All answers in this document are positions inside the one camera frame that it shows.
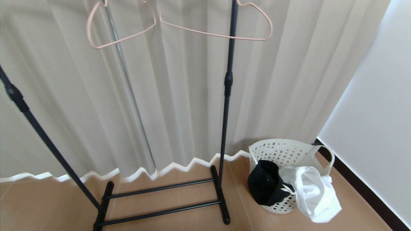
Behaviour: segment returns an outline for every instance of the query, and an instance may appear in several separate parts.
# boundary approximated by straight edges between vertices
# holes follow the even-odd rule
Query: white wall
[[[411,1],[391,2],[319,139],[411,224]]]

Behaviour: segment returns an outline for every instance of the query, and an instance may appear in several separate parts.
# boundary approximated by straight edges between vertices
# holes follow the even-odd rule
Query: curtain fold
[[[0,63],[32,112],[80,175],[119,168],[129,176],[194,157],[210,161],[221,140],[228,39],[157,25],[101,50],[85,34],[96,1],[1,2]],[[366,54],[389,0],[256,0],[271,18],[265,42],[236,40],[226,154],[259,139],[315,140]],[[229,34],[231,1],[166,1],[163,19]],[[150,27],[147,4],[109,1],[123,38]],[[106,9],[96,44],[113,41]],[[268,23],[240,7],[237,35],[265,37]],[[0,177],[65,174],[0,91]]]

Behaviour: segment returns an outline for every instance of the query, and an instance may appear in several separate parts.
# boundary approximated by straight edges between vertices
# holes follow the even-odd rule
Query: rack base
[[[97,214],[96,222],[94,223],[94,226],[93,226],[93,231],[102,231],[103,227],[106,226],[106,225],[119,224],[119,223],[123,223],[123,222],[130,222],[130,221],[140,220],[140,219],[144,219],[144,218],[156,217],[156,216],[165,215],[165,214],[169,214],[169,213],[175,213],[175,212],[190,210],[190,209],[194,209],[194,208],[212,206],[212,205],[216,205],[216,204],[218,204],[220,206],[221,215],[222,215],[224,224],[230,224],[230,221],[231,221],[230,220],[230,215],[229,215],[229,211],[227,209],[226,201],[224,199],[223,190],[222,190],[222,188],[218,188],[217,169],[213,165],[213,166],[211,166],[210,171],[211,171],[211,176],[212,176],[211,179],[198,180],[198,181],[192,181],[192,182],[181,183],[181,184],[176,184],[176,185],[169,185],[169,186],[164,186],[164,187],[158,187],[158,188],[145,189],[145,190],[134,191],[134,192],[121,193],[121,194],[112,194],[113,188],[114,188],[114,183],[109,181],[107,183],[106,190],[104,191],[104,196],[102,197],[102,202],[101,202],[102,209],[99,210],[99,212]],[[207,202],[207,203],[200,203],[200,204],[196,204],[196,205],[192,205],[192,206],[185,206],[185,207],[180,207],[180,208],[175,208],[175,209],[170,209],[170,210],[164,210],[164,211],[155,212],[155,213],[148,213],[148,214],[144,214],[144,215],[138,215],[138,216],[133,216],[133,217],[127,217],[127,218],[121,218],[121,219],[105,221],[107,209],[108,209],[109,203],[110,203],[110,199],[118,198],[118,197],[125,197],[125,196],[132,196],[132,195],[137,195],[137,194],[143,194],[143,193],[148,193],[148,192],[155,192],[155,191],[171,189],[171,188],[177,188],[177,187],[183,187],[183,186],[188,186],[188,185],[196,185],[196,184],[201,184],[201,183],[206,183],[206,182],[211,182],[211,181],[214,183],[215,191],[217,193],[217,201],[212,201],[212,202]]]

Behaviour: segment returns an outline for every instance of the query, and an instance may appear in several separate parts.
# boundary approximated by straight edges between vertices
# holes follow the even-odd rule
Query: tile floor
[[[235,231],[390,231],[351,185],[332,170],[333,185],[342,211],[329,223],[311,223],[300,211],[286,215],[270,213],[256,204],[247,189],[249,162],[245,157],[225,161],[223,191],[230,212],[231,224],[222,222],[218,205],[197,208],[139,221],[106,226],[105,231],[125,230],[235,230]],[[124,182],[119,175],[111,178],[113,192],[127,192],[179,182],[210,178],[208,167],[195,164],[189,172],[172,170],[152,181],[141,175],[133,182]],[[86,186],[100,199],[107,181],[92,177]],[[72,182],[53,179],[25,178],[0,185],[2,231],[91,231],[97,212]],[[212,182],[168,189],[110,201],[107,219],[116,219],[159,210],[216,200]]]

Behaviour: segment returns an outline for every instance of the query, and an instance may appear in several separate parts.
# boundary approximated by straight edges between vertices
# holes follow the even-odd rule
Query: dark brown baseboard
[[[313,145],[323,145],[323,143],[316,139]],[[320,148],[319,152],[328,161],[331,160],[330,152],[326,148]],[[338,157],[335,157],[334,168],[357,190],[393,231],[410,231],[391,209]]]

